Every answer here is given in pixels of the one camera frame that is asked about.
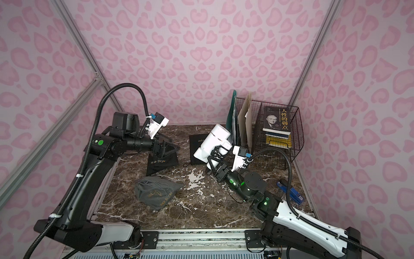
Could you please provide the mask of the plain black pouch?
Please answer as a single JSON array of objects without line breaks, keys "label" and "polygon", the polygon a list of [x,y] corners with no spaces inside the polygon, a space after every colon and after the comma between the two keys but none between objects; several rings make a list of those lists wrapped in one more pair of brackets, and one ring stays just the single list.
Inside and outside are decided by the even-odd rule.
[{"label": "plain black pouch", "polygon": [[152,156],[152,153],[148,156],[147,172],[146,176],[153,175],[168,167],[176,166],[179,164],[178,151],[180,147],[174,143],[166,141],[166,156],[164,158],[157,158]]}]

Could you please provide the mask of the white hair dryer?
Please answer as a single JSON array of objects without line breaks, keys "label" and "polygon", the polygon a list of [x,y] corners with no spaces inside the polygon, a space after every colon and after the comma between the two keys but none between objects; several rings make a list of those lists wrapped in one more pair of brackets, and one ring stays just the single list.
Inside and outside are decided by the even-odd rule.
[{"label": "white hair dryer", "polygon": [[232,143],[228,140],[230,135],[231,133],[225,127],[216,124],[201,146],[196,150],[194,157],[205,162],[209,170],[213,170],[218,165],[218,162],[211,159],[211,166],[208,157],[212,156],[214,150],[217,150],[219,155],[227,155],[232,148]]}]

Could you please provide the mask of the black pouch gold print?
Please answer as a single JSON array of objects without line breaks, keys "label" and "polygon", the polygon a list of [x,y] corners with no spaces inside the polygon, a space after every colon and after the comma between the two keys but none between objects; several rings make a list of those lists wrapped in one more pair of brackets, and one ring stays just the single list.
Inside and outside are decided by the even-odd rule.
[{"label": "black pouch gold print", "polygon": [[208,133],[205,134],[195,134],[189,136],[189,144],[190,144],[190,161],[183,164],[184,167],[188,167],[190,165],[202,165],[203,161],[197,159],[194,154],[200,148],[203,141],[208,136]]}]

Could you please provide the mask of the grey hair dryer pouch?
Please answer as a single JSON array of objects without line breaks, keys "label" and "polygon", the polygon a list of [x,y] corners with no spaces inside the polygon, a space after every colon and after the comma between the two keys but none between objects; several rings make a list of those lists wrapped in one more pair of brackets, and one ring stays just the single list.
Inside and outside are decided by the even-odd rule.
[{"label": "grey hair dryer pouch", "polygon": [[168,205],[183,186],[160,177],[144,177],[136,182],[134,192],[140,202],[159,211]]}]

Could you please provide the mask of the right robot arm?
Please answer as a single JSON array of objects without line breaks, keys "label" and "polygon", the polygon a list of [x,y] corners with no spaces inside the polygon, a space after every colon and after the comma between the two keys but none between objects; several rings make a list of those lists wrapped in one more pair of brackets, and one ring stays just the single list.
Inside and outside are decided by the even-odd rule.
[{"label": "right robot arm", "polygon": [[250,202],[253,214],[262,221],[258,242],[264,247],[292,248],[318,259],[360,259],[363,252],[380,259],[381,255],[364,246],[361,234],[353,227],[336,228],[296,210],[290,199],[292,167],[288,167],[286,199],[267,190],[267,183],[257,172],[229,168],[224,160],[228,150],[215,147],[208,164],[218,182],[227,184],[244,202]]}]

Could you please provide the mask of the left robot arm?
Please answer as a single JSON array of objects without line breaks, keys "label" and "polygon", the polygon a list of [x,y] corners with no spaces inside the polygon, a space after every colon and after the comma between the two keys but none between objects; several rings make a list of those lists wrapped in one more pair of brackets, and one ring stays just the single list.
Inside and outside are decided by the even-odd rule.
[{"label": "left robot arm", "polygon": [[[130,87],[139,92],[146,120],[141,126],[135,114],[121,113],[113,117],[113,125],[97,133],[103,107],[117,90]],[[160,114],[150,114],[143,90],[132,83],[122,83],[110,89],[99,103],[93,128],[84,149],[82,163],[63,199],[48,219],[38,220],[34,231],[38,237],[28,248],[24,258],[29,259],[44,237],[87,252],[101,243],[102,223],[93,223],[87,214],[103,179],[115,162],[127,151],[152,152],[162,158],[167,142],[159,141],[150,131],[149,121]]]}]

